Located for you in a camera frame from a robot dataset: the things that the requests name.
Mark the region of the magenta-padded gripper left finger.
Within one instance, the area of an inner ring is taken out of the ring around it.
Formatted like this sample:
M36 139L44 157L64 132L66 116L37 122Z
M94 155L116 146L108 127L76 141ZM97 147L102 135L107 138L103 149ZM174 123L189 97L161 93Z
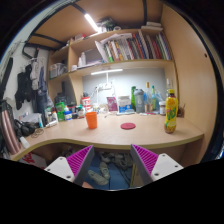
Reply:
M58 157L45 171L82 186L94 155L94 146L90 145L69 157Z

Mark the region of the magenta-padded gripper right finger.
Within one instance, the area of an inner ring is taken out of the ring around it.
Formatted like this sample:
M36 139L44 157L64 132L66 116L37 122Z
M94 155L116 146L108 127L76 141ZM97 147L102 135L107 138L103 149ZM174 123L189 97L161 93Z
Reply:
M156 154L138 145L131 145L131 156L137 165L144 185L164 178L182 169L182 166L166 153Z

